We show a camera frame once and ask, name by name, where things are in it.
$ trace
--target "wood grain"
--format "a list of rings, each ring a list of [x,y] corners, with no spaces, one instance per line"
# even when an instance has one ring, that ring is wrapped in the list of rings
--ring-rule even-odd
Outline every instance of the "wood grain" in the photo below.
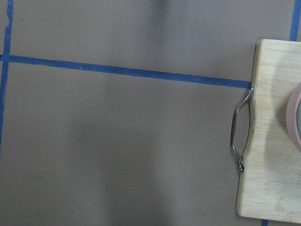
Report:
[[[250,133],[243,156],[237,212],[301,223],[301,152],[288,136],[285,112],[301,82],[301,43],[262,40],[256,46]]]

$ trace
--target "bowl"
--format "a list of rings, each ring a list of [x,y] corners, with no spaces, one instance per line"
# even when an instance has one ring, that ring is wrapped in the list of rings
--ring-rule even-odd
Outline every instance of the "bowl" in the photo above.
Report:
[[[292,92],[286,108],[286,127],[296,148],[301,151],[301,83]]]

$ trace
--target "pink rim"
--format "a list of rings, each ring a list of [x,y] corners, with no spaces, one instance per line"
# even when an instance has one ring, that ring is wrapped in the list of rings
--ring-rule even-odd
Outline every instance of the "pink rim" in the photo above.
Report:
[[[298,130],[297,115],[301,99],[301,83],[293,91],[286,109],[286,126],[290,138],[295,146],[301,151],[301,139]]]

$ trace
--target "metal handle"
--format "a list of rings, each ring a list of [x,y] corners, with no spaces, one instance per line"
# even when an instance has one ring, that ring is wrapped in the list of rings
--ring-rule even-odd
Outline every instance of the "metal handle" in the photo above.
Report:
[[[245,96],[243,102],[235,110],[235,112],[233,114],[233,119],[232,119],[230,146],[233,151],[234,157],[236,158],[237,167],[238,167],[240,173],[245,171],[245,164],[244,164],[244,161],[242,160],[242,157],[240,157],[235,150],[234,144],[235,144],[235,135],[236,135],[236,121],[237,121],[237,115],[239,113],[240,108],[252,98],[253,94],[254,94],[254,87],[251,86],[251,88],[246,93],[246,96]]]

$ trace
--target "blue tape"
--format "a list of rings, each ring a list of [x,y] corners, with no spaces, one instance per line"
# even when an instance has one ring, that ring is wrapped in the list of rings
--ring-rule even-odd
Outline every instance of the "blue tape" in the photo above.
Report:
[[[10,41],[11,30],[12,30],[12,23],[13,23],[13,12],[14,12],[14,1],[8,0],[8,7],[7,7],[8,25],[5,28],[1,83],[0,83],[0,151],[1,151],[1,144],[2,144],[5,87],[8,80],[8,65],[9,65],[10,43],[11,43]]]
[[[262,220],[261,226],[268,226],[269,220]]]
[[[61,60],[45,60],[45,59],[38,59],[38,58],[26,57],[26,56],[10,56],[9,61],[13,63],[22,63],[22,64],[30,64],[30,65],[47,65],[51,67],[69,68],[69,69],[91,71],[91,72],[122,74],[122,75],[130,75],[130,76],[137,76],[137,77],[146,77],[146,78],[154,78],[154,79],[173,80],[173,81],[185,81],[185,82],[228,86],[228,87],[245,88],[245,89],[249,89],[251,87],[251,82],[249,81],[211,78],[211,77],[196,76],[196,75],[189,75],[189,74],[147,71],[141,69],[76,63],[76,62],[61,61]]]
[[[289,41],[297,41],[299,20],[300,20],[301,0],[295,0],[293,6],[292,25]]]

